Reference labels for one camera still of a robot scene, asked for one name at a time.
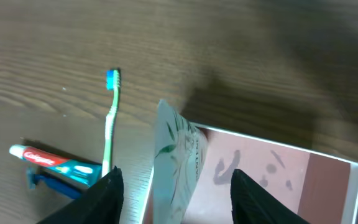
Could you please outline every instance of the white packet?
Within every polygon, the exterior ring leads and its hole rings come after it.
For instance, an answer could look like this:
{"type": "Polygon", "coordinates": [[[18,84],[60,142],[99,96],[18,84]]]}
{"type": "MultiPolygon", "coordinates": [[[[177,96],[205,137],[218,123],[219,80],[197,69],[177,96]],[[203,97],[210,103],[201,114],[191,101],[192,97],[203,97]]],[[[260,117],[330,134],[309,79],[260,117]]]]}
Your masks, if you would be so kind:
{"type": "Polygon", "coordinates": [[[155,128],[153,223],[180,224],[206,158],[205,135],[165,100],[155,128]]]}

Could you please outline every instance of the wooden table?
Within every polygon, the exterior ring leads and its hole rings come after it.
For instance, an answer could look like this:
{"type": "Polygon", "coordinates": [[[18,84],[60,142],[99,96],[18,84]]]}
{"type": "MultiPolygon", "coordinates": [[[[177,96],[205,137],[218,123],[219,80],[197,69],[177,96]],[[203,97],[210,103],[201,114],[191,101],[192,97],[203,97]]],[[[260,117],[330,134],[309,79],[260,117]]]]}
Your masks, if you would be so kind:
{"type": "Polygon", "coordinates": [[[160,98],[199,123],[358,161],[356,0],[0,0],[0,223],[67,203],[25,189],[27,164],[7,152],[20,137],[101,160],[117,66],[117,165],[140,189],[122,223],[140,218],[153,149],[131,140],[152,139],[160,98]]]}

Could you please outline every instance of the white cap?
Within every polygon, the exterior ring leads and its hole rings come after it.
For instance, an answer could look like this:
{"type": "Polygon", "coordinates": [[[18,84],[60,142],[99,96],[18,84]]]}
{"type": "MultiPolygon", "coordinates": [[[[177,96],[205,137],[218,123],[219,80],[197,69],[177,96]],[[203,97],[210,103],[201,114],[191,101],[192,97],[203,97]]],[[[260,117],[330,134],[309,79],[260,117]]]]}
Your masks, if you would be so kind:
{"type": "Polygon", "coordinates": [[[24,152],[25,146],[22,145],[13,145],[9,149],[9,153],[13,156],[17,156],[19,159],[23,159],[23,152],[24,152]]]}

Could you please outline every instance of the green toothbrush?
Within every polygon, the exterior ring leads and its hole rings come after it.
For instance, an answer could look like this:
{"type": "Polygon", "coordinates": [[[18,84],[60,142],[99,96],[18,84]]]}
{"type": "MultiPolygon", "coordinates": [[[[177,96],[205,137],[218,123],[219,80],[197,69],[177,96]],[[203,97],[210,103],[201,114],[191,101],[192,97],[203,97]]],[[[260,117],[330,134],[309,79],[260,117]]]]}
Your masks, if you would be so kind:
{"type": "Polygon", "coordinates": [[[121,84],[121,73],[120,69],[111,69],[106,73],[106,88],[113,90],[114,96],[112,99],[112,105],[110,112],[106,116],[106,127],[104,130],[104,154],[102,162],[102,175],[104,177],[112,169],[112,139],[114,135],[114,125],[116,122],[116,116],[119,105],[119,92],[121,84]]]}

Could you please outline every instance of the red toothpaste label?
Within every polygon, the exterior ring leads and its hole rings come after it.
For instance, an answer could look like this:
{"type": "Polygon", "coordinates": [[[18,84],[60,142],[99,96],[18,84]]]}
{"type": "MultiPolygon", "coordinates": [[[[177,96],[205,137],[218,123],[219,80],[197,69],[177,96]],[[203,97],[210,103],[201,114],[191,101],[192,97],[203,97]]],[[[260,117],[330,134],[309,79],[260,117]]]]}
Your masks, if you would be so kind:
{"type": "Polygon", "coordinates": [[[68,161],[68,159],[43,152],[33,147],[27,147],[23,152],[23,157],[27,161],[44,167],[59,166],[68,161]]]}

